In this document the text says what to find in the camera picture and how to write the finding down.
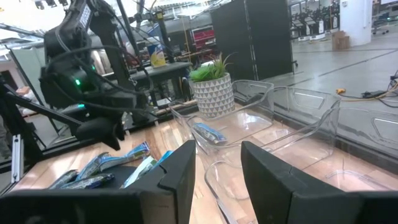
clear plastic bin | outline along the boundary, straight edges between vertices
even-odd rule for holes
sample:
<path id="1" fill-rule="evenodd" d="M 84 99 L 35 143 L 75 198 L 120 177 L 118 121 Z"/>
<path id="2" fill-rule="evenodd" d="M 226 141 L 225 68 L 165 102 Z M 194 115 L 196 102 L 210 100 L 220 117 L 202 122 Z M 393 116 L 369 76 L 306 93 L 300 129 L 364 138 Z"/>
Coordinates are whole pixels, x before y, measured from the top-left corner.
<path id="1" fill-rule="evenodd" d="M 319 122 L 258 146 L 344 191 L 398 190 L 397 133 L 396 114 L 335 108 Z M 205 180 L 231 223 L 256 223 L 237 158 L 239 150 L 218 154 Z"/>
<path id="2" fill-rule="evenodd" d="M 200 113 L 172 111 L 182 132 L 192 133 L 201 148 L 198 154 L 206 169 L 205 181 L 224 216 L 230 223 L 255 223 L 241 168 L 241 142 L 251 141 L 262 147 L 283 137 L 292 141 L 300 136 L 293 135 L 297 129 L 311 130 L 326 111 L 340 105 L 340 98 L 318 91 L 272 88 L 264 82 L 238 81 L 233 86 L 236 109 L 232 113 L 206 118 Z M 227 141 L 207 140 L 194 129 L 196 123 L 220 132 Z"/>

potted plant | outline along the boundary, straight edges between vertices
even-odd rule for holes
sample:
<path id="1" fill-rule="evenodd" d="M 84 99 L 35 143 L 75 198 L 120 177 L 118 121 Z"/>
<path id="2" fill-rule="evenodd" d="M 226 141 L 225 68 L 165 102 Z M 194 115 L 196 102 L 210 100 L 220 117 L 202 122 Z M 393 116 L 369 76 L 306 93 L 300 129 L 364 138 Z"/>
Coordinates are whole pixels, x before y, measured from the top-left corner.
<path id="1" fill-rule="evenodd" d="M 235 110 L 231 77 L 226 71 L 226 60 L 231 55 L 224 60 L 221 56 L 214 58 L 213 64 L 190 73 L 199 111 L 208 118 Z"/>

wooden table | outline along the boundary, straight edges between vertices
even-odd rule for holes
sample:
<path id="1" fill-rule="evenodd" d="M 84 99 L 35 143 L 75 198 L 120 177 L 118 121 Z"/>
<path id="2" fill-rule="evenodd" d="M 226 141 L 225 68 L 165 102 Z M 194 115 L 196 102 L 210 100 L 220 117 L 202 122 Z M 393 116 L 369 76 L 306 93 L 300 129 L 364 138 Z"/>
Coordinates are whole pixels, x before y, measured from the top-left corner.
<path id="1" fill-rule="evenodd" d="M 71 169 L 81 170 L 89 161 L 102 152 L 109 152 L 114 156 L 122 156 L 134 146 L 147 141 L 152 157 L 160 159 L 167 150 L 177 149 L 183 142 L 174 120 L 160 123 L 158 126 L 143 129 L 126 136 L 121 141 L 121 150 L 115 151 L 110 147 L 99 143 L 73 152 L 62 154 L 36 164 L 22 180 L 13 188 L 20 189 L 44 189 L 59 178 L 64 172 Z M 218 224 L 225 223 L 218 210 L 214 196 L 204 181 L 204 169 L 199 157 L 196 160 L 197 177 L 191 209 L 191 224 Z"/>
<path id="2" fill-rule="evenodd" d="M 238 128 L 234 128 L 233 130 L 236 131 L 228 133 L 225 127 L 231 125 L 236 126 L 236 120 L 237 119 L 214 122 L 212 123 L 212 128 L 224 129 L 224 133 L 228 134 L 231 139 L 233 135 L 235 135 L 236 138 L 232 143 L 247 140 L 259 146 L 263 146 L 275 138 L 280 138 L 287 133 L 293 133 L 295 131 L 286 125 L 274 121 L 272 126 L 264 126 L 256 130 L 256 133 L 250 136 L 245 134 L 245 130 L 239 130 Z M 115 156 L 121 156 L 143 141 L 148 142 L 152 156 L 156 159 L 160 159 L 165 151 L 177 149 L 183 143 L 181 136 L 178 123 L 172 120 L 126 136 L 126 140 L 120 142 L 120 151 L 114 151 L 104 144 L 95 144 L 77 151 L 69 152 L 36 164 L 13 190 L 46 188 L 67 170 L 81 170 L 92 158 L 102 152 L 107 151 Z M 291 142 L 298 137 L 300 136 L 289 137 L 285 140 L 285 143 Z M 278 144 L 266 147 L 278 149 L 281 146 L 283 145 L 278 142 Z M 398 189 L 398 176 L 315 139 L 304 139 L 291 147 L 289 146 L 288 151 L 276 151 L 274 155 L 342 190 Z M 203 160 L 200 159 L 199 156 L 196 158 L 196 181 L 190 223 L 225 223 L 216 200 L 205 183 L 204 167 L 208 167 L 215 159 L 239 162 L 239 148 L 237 147 L 237 150 L 229 151 L 229 153 L 214 154 L 213 156 L 213 158 L 203 157 Z M 136 161 L 133 165 L 136 166 L 139 163 L 140 161 Z M 358 178 L 352 175 L 335 174 L 328 177 L 328 175 L 332 174 L 335 170 L 342 169 L 364 174 L 365 177 L 372 178 L 382 183 L 382 186 L 373 183 L 363 184 L 363 181 L 360 179 L 358 180 Z M 217 172 L 221 177 L 220 179 L 223 179 L 222 183 L 215 179 L 210 179 L 209 183 L 212 186 L 213 184 L 216 186 L 216 192 L 221 201 L 226 205 L 232 218 L 237 220 L 239 224 L 255 223 L 256 216 L 252 210 L 250 200 L 248 198 L 242 200 L 231 198 L 231 194 L 238 195 L 241 198 L 248 194 L 243 181 L 242 171 L 239 169 L 231 171 L 227 166 L 224 166 L 219 167 Z"/>

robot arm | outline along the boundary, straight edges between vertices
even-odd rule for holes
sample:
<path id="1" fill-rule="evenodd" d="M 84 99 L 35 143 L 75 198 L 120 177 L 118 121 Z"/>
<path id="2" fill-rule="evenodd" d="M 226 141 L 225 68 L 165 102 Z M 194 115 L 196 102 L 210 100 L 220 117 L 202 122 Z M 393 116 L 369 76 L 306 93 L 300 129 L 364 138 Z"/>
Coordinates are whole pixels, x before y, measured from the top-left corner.
<path id="1" fill-rule="evenodd" d="M 77 54 L 71 52 L 91 47 L 88 28 L 100 37 L 103 45 L 118 47 L 112 7 L 103 0 L 73 1 L 62 23 L 44 35 L 46 62 L 51 65 L 42 69 L 40 78 L 46 102 L 56 108 L 66 108 L 82 101 L 87 105 L 92 103 L 108 108 L 133 108 L 135 94 L 122 92 L 99 77 L 95 73 L 90 50 Z M 54 60 L 64 53 L 70 54 L 69 57 Z M 124 78 L 118 83 L 131 89 L 120 51 L 106 49 L 106 53 L 114 73 Z"/>
<path id="2" fill-rule="evenodd" d="M 147 115 L 143 110 L 133 109 L 137 105 L 136 94 L 121 91 L 119 86 L 95 73 L 88 28 L 98 35 L 103 45 L 113 46 L 107 48 L 106 53 L 119 77 L 118 83 L 124 84 L 125 89 L 134 88 L 126 86 L 130 83 L 129 74 L 114 34 L 117 29 L 114 17 L 112 7 L 103 0 L 74 0 L 62 23 L 44 35 L 47 67 L 42 68 L 39 80 L 49 105 L 56 108 L 85 105 L 89 120 L 71 130 L 78 139 L 98 138 L 118 150 L 116 136 L 120 140 L 124 138 L 123 110 L 131 108 L 142 120 Z"/>

cardboard box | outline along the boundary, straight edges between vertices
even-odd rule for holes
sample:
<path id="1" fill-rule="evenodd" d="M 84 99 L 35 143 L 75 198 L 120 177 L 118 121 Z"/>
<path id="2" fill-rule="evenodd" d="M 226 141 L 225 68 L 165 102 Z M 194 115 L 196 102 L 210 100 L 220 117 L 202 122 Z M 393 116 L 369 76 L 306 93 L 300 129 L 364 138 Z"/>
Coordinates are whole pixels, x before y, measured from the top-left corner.
<path id="1" fill-rule="evenodd" d="M 333 50 L 349 49 L 349 36 L 344 31 L 338 31 L 331 35 L 331 44 Z"/>

